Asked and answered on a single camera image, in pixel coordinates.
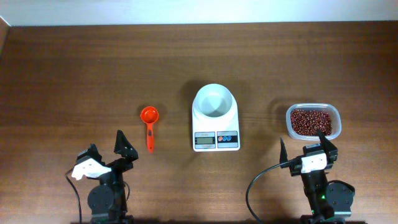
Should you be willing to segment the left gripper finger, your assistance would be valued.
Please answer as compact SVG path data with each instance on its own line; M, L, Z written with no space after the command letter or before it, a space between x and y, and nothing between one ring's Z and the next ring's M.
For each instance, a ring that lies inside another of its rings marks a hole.
M104 165L104 162L102 161L102 156L99 154L95 144L90 144L90 147L88 149L80 152L77 156L76 163L80 164L88 159L94 159L99 164Z
M137 151L127 140L121 130L118 130L116 134L114 153L121 155L121 157L127 159L128 161L135 161L139 158Z

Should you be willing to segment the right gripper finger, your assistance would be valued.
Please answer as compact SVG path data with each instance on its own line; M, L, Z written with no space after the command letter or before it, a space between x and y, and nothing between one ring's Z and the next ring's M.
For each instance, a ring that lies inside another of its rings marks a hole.
M290 161L287 157L287 151L285 148L285 144L282 138L280 138L280 156L279 156L279 164L282 169L288 168L290 166Z
M338 148L326 138L320 129L317 129L317 134L320 139L321 147L325 152L338 152Z

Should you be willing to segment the orange measuring scoop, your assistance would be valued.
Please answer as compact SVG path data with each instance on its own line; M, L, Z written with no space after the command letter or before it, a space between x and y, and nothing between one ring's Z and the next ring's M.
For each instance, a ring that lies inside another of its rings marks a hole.
M159 112L153 106L146 106L141 111L140 117L141 117L141 120L147 126L147 131L146 131L147 132L147 134L146 134L146 136L147 136L147 150L150 153L153 153L154 152L154 148L155 148L153 125L159 119Z

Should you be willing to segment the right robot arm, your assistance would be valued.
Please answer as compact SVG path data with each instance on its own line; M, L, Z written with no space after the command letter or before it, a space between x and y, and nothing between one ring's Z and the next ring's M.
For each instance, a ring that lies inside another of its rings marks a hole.
M345 223L351 216L355 188L341 180L329 181L326 170L331 169L338 158L338 148L317 131L320 142L303 147L303 154L288 159L283 141L280 142L280 167L288 168L290 175L301 176L303 191L312 213L302 215L300 222Z

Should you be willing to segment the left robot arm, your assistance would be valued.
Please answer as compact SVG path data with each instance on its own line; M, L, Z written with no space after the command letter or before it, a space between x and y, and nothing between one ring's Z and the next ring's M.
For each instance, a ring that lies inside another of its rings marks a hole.
M76 180L86 177L99 181L87 199L91 209L91 223L134 223L134 217L127 214L129 192L125 190L129 186L123 179L123 173L133 168L133 162L139 156L121 130L116 134L114 153L121 157L106 164L96 145L91 144L79 153L72 169L72 177Z

